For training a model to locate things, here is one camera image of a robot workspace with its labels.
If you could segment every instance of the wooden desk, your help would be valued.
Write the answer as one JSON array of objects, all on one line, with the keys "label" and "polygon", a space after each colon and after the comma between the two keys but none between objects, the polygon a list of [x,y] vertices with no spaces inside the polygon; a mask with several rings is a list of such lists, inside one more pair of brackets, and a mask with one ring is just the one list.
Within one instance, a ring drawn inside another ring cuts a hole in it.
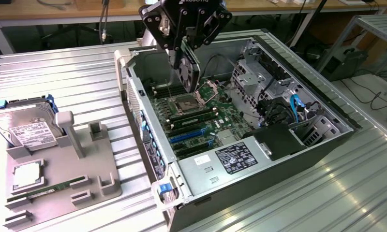
[{"label": "wooden desk", "polygon": [[[144,0],[124,1],[124,8],[110,9],[110,22],[140,20],[139,8],[144,5]],[[387,0],[377,1],[381,5],[379,13],[382,13],[387,8]],[[298,41],[307,26],[318,2],[304,5],[302,12],[307,13],[307,17],[303,21],[299,33],[292,40],[292,44]],[[75,5],[68,5],[65,8],[67,10],[64,11],[59,10],[55,7],[39,4],[36,0],[13,0],[12,4],[0,5],[0,50],[3,54],[12,54],[15,52],[3,34],[3,27],[99,22],[99,10],[79,11]],[[272,15],[299,13],[302,5],[283,3],[282,1],[274,4],[268,0],[227,0],[227,8],[234,15]],[[347,6],[341,3],[339,0],[329,0],[322,12],[361,11],[367,8],[367,4],[362,6]]]}]

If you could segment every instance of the robotic arm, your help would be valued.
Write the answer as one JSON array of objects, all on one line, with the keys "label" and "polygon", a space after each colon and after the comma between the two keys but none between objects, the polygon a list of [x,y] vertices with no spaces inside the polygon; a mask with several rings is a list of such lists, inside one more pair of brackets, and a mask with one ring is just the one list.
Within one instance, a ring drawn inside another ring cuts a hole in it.
[{"label": "robotic arm", "polygon": [[187,92],[194,92],[199,64],[194,50],[210,45],[232,18],[223,0],[160,0],[139,9],[147,30],[167,50],[170,65]]}]

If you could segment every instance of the motherboard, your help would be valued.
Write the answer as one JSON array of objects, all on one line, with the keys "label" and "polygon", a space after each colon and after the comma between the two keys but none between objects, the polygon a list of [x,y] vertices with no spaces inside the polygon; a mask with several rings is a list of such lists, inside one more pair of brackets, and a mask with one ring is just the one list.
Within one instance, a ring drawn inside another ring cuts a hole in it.
[{"label": "motherboard", "polygon": [[252,130],[218,81],[204,80],[196,91],[152,89],[151,103],[180,159],[242,139]]}]

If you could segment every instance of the slotted aluminum surface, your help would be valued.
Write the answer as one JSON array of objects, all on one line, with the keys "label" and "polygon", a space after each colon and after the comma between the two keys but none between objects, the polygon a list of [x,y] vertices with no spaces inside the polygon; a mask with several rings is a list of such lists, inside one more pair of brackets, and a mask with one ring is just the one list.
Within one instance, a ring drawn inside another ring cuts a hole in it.
[{"label": "slotted aluminum surface", "polygon": [[357,18],[357,23],[387,41],[387,14],[362,15]]},{"label": "slotted aluminum surface", "polygon": [[[341,96],[337,88],[275,37],[259,30],[240,33],[242,36],[246,34],[262,36],[363,129],[313,168],[184,231],[387,231],[387,130],[371,118],[362,116],[361,109]],[[232,35],[235,32],[224,33],[220,38]],[[77,127],[97,119],[108,125],[124,191],[118,199],[59,217],[31,230],[167,230],[150,193],[127,117],[119,107],[118,88],[108,84],[115,81],[115,74],[110,71],[114,68],[114,54],[108,59],[97,59],[99,54],[106,57],[107,51],[120,49],[120,46],[124,44],[1,57],[0,84],[5,79],[9,84],[0,87],[3,97],[15,94],[7,88],[19,89],[23,96],[33,95],[31,89],[36,92],[51,90],[57,93],[56,102],[61,110],[72,110],[79,117]],[[80,78],[83,82],[64,81]]]}]

